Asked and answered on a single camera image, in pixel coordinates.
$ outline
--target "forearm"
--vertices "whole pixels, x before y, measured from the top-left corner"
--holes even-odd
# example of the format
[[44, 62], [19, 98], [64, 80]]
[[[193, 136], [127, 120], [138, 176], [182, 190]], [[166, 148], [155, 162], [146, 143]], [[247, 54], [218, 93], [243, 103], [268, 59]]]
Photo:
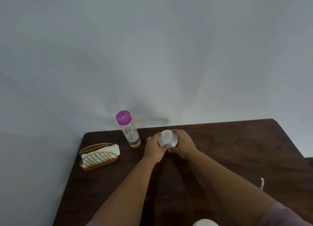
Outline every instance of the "forearm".
[[92, 220], [112, 226], [139, 225], [153, 167], [154, 164], [147, 159], [139, 161]]
[[188, 160], [239, 225], [255, 225], [275, 202], [255, 185], [198, 150], [193, 151]]

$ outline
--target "wooden table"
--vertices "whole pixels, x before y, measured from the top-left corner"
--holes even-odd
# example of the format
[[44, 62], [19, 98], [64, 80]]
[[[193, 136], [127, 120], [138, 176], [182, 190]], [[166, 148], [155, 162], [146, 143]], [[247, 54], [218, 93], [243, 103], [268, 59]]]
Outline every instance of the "wooden table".
[[[142, 144], [132, 149], [122, 131], [86, 133], [80, 149], [111, 142], [120, 147], [115, 163], [85, 172], [77, 155], [54, 226], [84, 226], [143, 156], [149, 136], [184, 129], [199, 150], [313, 223], [313, 170], [273, 119], [138, 129]], [[232, 225], [214, 195], [187, 161], [166, 153], [151, 175], [141, 225], [192, 225], [208, 218]]]

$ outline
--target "water bottle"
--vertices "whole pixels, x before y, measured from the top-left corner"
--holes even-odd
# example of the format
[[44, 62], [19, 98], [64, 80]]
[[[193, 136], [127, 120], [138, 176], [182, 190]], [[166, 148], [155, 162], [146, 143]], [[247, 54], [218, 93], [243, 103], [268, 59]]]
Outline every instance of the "water bottle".
[[122, 132], [124, 133], [124, 136], [126, 137], [129, 145], [132, 148], [139, 147], [141, 141], [134, 122], [131, 119], [131, 114], [129, 113], [129, 111], [120, 111], [116, 115], [116, 120]]

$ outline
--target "white napkin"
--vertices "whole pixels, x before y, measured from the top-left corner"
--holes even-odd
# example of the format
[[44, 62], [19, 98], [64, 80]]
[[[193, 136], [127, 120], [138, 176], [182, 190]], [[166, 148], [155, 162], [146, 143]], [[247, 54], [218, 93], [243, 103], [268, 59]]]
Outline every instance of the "white napkin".
[[93, 164], [101, 163], [105, 160], [109, 160], [111, 158], [107, 157], [104, 153], [101, 152], [108, 152], [106, 154], [110, 155], [110, 157], [114, 158], [116, 157], [115, 155], [119, 156], [120, 151], [119, 151], [119, 146], [117, 144], [112, 145], [112, 146], [107, 146], [102, 149], [98, 149], [96, 151], [87, 153], [87, 154], [82, 154], [81, 158], [83, 159], [83, 164], [82, 167], [86, 168], [89, 167]]

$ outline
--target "purple lid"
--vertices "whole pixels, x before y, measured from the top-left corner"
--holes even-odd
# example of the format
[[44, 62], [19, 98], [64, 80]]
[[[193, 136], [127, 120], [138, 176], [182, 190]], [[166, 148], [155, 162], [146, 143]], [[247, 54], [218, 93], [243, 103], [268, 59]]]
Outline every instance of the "purple lid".
[[126, 111], [126, 110], [120, 111], [116, 115], [116, 120], [120, 125], [126, 126], [129, 123], [131, 123], [131, 114], [129, 113], [129, 111]]

